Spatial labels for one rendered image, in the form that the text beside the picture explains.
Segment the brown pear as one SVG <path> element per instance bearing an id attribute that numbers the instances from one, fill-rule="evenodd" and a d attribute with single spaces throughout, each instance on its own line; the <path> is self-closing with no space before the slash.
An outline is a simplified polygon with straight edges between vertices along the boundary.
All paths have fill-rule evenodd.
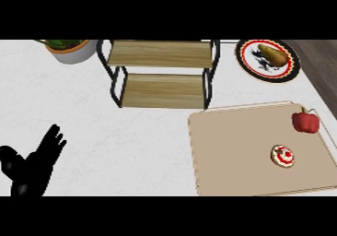
<path id="1" fill-rule="evenodd" d="M 257 46 L 257 49 L 260 50 L 272 66 L 281 67 L 288 63 L 288 55 L 282 51 L 274 49 L 272 47 L 263 44 Z"/>

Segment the potted green plant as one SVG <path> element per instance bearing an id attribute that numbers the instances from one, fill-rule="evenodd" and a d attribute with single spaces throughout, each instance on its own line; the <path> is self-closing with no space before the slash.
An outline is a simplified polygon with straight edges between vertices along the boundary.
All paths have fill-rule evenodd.
<path id="1" fill-rule="evenodd" d="M 97 51 L 97 40 L 38 40 L 57 61 L 66 65 L 84 62 Z"/>

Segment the beige tray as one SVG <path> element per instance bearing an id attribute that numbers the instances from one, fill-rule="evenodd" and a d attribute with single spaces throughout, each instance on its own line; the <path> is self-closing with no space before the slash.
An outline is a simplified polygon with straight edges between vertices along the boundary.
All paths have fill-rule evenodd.
<path id="1" fill-rule="evenodd" d="M 337 163 L 319 134 L 293 129 L 299 104 L 196 112 L 188 134 L 200 195 L 277 195 L 337 187 Z M 284 145 L 290 168 L 271 160 Z"/>

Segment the red bell pepper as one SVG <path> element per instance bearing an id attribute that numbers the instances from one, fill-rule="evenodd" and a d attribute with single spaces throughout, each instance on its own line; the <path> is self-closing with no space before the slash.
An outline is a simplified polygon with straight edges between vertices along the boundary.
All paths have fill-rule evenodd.
<path id="1" fill-rule="evenodd" d="M 315 134 L 319 130 L 319 118 L 306 109 L 293 114 L 293 129 L 309 134 Z"/>

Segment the black-rimmed patterned plate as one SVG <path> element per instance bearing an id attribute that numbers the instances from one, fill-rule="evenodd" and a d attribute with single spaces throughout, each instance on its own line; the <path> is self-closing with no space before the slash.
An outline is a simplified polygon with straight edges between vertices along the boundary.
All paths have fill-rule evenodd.
<path id="1" fill-rule="evenodd" d="M 257 46 L 263 44 L 288 55 L 288 63 L 275 67 L 268 62 Z M 290 45 L 282 40 L 240 40 L 235 47 L 237 61 L 243 70 L 259 80 L 271 83 L 291 81 L 299 75 L 300 61 Z"/>

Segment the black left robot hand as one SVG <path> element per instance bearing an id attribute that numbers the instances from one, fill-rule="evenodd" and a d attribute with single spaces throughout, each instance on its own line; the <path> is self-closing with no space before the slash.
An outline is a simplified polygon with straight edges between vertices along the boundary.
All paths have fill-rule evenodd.
<path id="1" fill-rule="evenodd" d="M 13 197 L 40 197 L 50 182 L 53 166 L 62 154 L 66 141 L 60 127 L 53 124 L 44 134 L 37 150 L 23 158 L 10 146 L 0 147 L 1 172 L 12 180 Z"/>

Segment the black-framed wooden tiered shelf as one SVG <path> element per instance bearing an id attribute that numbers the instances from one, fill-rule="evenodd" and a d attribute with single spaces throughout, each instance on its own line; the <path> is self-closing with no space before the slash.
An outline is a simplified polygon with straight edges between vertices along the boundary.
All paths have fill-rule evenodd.
<path id="1" fill-rule="evenodd" d="M 112 40 L 97 55 L 118 107 L 204 109 L 221 58 L 221 42 Z"/>

